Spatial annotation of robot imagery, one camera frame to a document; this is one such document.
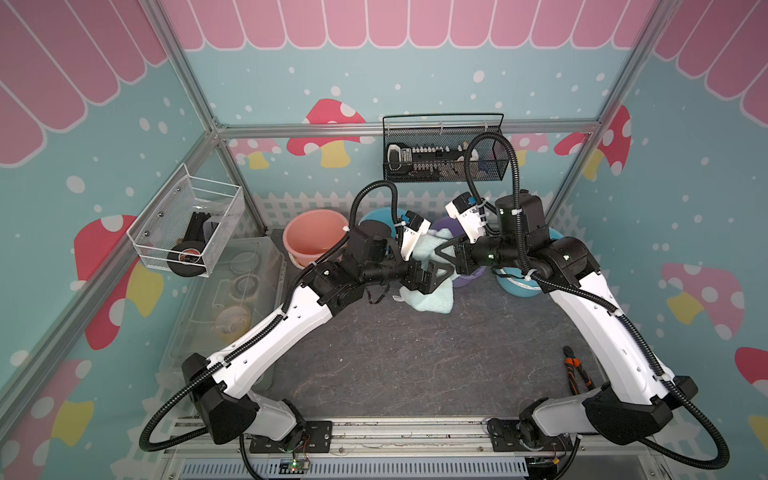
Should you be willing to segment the light green cloth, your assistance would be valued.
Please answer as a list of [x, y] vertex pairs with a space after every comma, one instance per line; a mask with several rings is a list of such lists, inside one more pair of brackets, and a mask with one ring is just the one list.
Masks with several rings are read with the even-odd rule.
[[435, 253], [442, 244], [453, 238], [447, 229], [430, 229], [415, 244], [411, 259], [415, 259], [425, 272], [419, 280], [421, 290], [410, 290], [401, 286], [399, 293], [393, 296], [397, 302], [405, 303], [419, 312], [448, 314], [454, 304], [453, 280], [457, 277], [453, 266], [445, 258]]

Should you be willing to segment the purple bucket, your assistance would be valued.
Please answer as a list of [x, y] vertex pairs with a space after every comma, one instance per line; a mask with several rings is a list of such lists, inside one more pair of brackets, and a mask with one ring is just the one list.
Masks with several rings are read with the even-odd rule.
[[[451, 233], [451, 237], [460, 236], [464, 233], [464, 230], [462, 229], [460, 223], [456, 219], [452, 219], [448, 216], [444, 216], [440, 219], [438, 219], [436, 222], [434, 222], [431, 225], [431, 228], [435, 231], [441, 231], [443, 229], [447, 229]], [[486, 268], [484, 266], [479, 267], [477, 270], [475, 270], [470, 275], [459, 275], [454, 281], [453, 286], [455, 288], [461, 288], [475, 279], [481, 277], [486, 271]]]

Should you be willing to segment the pink plastic bucket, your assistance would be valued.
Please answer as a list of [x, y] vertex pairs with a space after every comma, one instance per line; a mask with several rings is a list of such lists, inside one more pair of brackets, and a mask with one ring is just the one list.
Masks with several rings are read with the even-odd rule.
[[291, 220], [283, 232], [283, 245], [298, 268], [304, 268], [330, 250], [346, 233], [347, 218], [339, 212], [316, 209]]

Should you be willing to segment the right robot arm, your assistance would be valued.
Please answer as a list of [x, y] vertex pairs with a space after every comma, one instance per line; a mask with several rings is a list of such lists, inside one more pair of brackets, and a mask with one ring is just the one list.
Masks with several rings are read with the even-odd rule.
[[501, 273], [516, 269], [568, 315], [607, 376], [604, 386], [530, 405], [520, 415], [527, 444], [561, 434], [599, 434], [618, 445], [648, 442], [675, 409], [694, 412], [696, 384], [675, 375], [652, 352], [615, 302], [586, 245], [573, 237], [552, 237], [540, 198], [521, 191], [497, 200], [495, 211], [500, 225], [493, 234], [484, 202], [463, 193], [448, 203], [446, 212], [463, 233], [448, 242], [445, 259], [462, 275], [479, 267]]

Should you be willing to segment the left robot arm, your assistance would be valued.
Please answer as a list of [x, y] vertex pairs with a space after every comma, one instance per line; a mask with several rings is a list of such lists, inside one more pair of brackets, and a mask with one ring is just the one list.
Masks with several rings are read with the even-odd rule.
[[447, 229], [409, 227], [392, 237], [387, 225], [375, 221], [351, 227], [344, 245], [304, 270], [283, 305], [251, 331], [208, 357], [193, 354], [184, 361], [186, 391], [204, 423], [191, 435], [209, 434], [216, 444], [246, 435], [284, 449], [301, 444], [305, 419], [289, 401], [254, 393], [258, 378], [303, 337], [365, 298], [372, 286], [396, 283], [417, 297], [449, 288], [453, 267], [432, 252], [450, 237]]

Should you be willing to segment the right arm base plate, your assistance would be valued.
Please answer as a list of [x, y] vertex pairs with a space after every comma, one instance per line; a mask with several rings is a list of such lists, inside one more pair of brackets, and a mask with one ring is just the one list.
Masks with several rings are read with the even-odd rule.
[[521, 427], [518, 419], [490, 418], [486, 422], [493, 451], [496, 453], [551, 453], [555, 456], [570, 453], [573, 442], [568, 435], [546, 437], [531, 433], [528, 427]]

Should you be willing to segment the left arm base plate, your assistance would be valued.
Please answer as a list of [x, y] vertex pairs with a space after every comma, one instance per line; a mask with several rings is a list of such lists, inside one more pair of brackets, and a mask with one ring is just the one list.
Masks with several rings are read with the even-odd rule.
[[254, 436], [248, 446], [252, 454], [329, 453], [333, 433], [331, 421], [306, 421], [297, 425], [286, 440]]

